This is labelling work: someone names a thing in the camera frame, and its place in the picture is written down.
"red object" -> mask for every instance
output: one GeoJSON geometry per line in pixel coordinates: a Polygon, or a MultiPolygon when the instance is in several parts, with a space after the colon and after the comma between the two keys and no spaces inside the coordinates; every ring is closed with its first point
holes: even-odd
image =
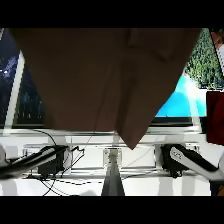
{"type": "Polygon", "coordinates": [[[224,145],[224,93],[208,91],[207,101],[207,141],[224,145]]]}

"turquoise water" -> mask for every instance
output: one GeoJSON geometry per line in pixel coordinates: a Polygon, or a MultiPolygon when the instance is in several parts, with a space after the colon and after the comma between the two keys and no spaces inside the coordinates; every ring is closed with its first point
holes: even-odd
{"type": "Polygon", "coordinates": [[[156,117],[190,117],[190,116],[206,116],[206,102],[200,98],[196,98],[198,114],[191,114],[190,105],[187,94],[186,83],[189,78],[181,76],[174,93],[162,106],[156,117]]]}

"metal stand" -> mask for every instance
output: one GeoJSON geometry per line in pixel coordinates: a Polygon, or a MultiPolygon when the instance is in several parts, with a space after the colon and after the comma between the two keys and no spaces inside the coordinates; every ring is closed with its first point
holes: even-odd
{"type": "Polygon", "coordinates": [[[109,164],[101,196],[125,196],[117,165],[118,149],[110,150],[109,164]]]}

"dark brown fabric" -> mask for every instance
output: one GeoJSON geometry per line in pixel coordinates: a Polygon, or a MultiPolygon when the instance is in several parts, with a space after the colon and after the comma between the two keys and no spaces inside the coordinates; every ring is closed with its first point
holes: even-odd
{"type": "Polygon", "coordinates": [[[134,148],[175,89],[200,29],[11,29],[50,128],[113,131],[134,148]]]}

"green trees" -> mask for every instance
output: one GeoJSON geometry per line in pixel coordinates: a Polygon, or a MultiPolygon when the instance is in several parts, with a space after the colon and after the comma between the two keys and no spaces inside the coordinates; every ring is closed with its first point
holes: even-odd
{"type": "Polygon", "coordinates": [[[202,89],[224,88],[224,78],[209,30],[203,29],[186,64],[185,72],[202,89]]]}

